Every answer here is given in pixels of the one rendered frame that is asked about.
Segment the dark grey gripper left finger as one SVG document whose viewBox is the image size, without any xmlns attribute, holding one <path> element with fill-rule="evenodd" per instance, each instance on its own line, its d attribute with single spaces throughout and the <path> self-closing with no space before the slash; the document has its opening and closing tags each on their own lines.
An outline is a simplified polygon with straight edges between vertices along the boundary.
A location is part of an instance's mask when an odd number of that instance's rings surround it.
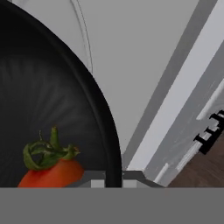
<svg viewBox="0 0 224 224">
<path fill-rule="evenodd" d="M 73 182 L 68 187 L 104 188 L 105 173 L 103 171 L 85 171 L 79 181 Z"/>
</svg>

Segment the red tomato with green stem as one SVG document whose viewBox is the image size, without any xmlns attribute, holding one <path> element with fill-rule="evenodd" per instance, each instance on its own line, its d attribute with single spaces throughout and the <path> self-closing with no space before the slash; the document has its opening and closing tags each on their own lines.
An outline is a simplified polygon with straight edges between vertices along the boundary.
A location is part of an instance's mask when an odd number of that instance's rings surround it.
<svg viewBox="0 0 224 224">
<path fill-rule="evenodd" d="M 81 180 L 84 168 L 75 159 L 81 152 L 73 144 L 60 146 L 59 133 L 52 127 L 50 140 L 42 135 L 23 149 L 24 165 L 28 172 L 21 178 L 20 188 L 65 187 Z"/>
</svg>

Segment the black stepped object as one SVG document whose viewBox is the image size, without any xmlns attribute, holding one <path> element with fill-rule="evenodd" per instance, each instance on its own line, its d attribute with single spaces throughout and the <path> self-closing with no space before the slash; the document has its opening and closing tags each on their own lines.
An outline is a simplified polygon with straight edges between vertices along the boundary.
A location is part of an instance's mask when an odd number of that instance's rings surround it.
<svg viewBox="0 0 224 224">
<path fill-rule="evenodd" d="M 193 139 L 194 141 L 198 141 L 199 143 L 201 143 L 199 152 L 204 155 L 206 155 L 211 150 L 212 146 L 224 130 L 224 110 L 220 110 L 217 114 L 211 114 L 209 118 L 213 118 L 218 122 L 217 130 L 211 130 L 210 128 L 206 128 L 205 132 L 210 134 L 210 137 L 207 140 L 202 138 L 200 135 L 197 135 Z"/>
</svg>

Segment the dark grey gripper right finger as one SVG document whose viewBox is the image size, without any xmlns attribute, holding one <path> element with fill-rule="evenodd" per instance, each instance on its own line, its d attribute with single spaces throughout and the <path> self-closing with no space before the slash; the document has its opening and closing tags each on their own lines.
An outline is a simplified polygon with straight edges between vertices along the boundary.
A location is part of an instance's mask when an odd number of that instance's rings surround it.
<svg viewBox="0 0 224 224">
<path fill-rule="evenodd" d="M 161 185 L 155 183 L 154 181 L 147 179 L 144 176 L 144 173 L 142 171 L 123 171 L 122 179 L 123 180 L 136 180 L 142 184 L 147 185 L 148 187 L 162 188 Z"/>
</svg>

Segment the black bowl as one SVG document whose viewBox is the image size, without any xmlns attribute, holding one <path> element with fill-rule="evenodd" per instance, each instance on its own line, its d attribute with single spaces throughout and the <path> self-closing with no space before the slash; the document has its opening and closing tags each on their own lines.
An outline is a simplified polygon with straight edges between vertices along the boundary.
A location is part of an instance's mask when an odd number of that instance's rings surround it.
<svg viewBox="0 0 224 224">
<path fill-rule="evenodd" d="M 23 148 L 59 130 L 91 173 L 122 184 L 122 160 L 109 105 L 75 53 L 35 17 L 0 0 L 0 187 L 26 174 Z"/>
</svg>

